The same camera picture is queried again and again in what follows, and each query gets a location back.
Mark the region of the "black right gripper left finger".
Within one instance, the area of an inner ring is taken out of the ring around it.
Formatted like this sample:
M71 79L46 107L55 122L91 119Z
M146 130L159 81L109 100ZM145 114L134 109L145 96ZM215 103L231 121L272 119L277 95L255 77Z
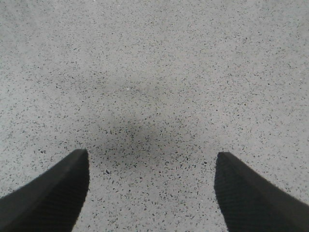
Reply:
M0 200L2 232L71 232L89 187L89 156L77 149Z

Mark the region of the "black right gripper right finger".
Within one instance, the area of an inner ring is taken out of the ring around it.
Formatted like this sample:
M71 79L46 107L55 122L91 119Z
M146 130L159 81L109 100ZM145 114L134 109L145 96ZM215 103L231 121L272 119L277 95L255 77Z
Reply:
M280 190L230 152L218 153L218 205L230 232L307 232L309 206Z

